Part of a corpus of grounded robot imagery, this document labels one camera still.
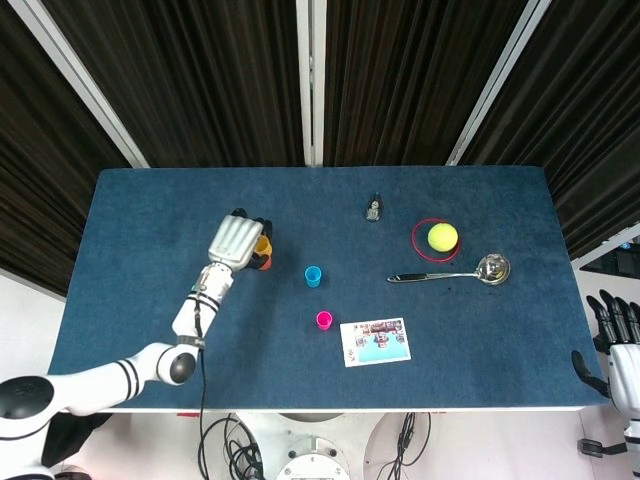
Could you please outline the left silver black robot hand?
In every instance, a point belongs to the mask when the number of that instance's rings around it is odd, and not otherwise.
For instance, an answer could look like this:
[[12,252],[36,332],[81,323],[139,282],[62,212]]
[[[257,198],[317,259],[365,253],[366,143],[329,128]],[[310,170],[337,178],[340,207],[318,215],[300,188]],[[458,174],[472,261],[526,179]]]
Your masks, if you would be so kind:
[[273,223],[250,218],[244,208],[226,215],[208,249],[211,263],[221,263],[238,272],[245,268],[266,271],[272,264]]

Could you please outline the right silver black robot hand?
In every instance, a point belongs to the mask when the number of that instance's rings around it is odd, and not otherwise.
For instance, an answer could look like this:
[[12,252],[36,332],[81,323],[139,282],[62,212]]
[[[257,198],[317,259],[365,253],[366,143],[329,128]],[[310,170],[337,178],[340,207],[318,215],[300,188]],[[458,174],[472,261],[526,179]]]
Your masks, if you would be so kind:
[[593,338],[597,352],[606,356],[608,379],[594,376],[579,351],[571,352],[578,378],[612,401],[616,409],[632,420],[639,419],[639,305],[599,291],[600,300],[588,295],[598,334]]

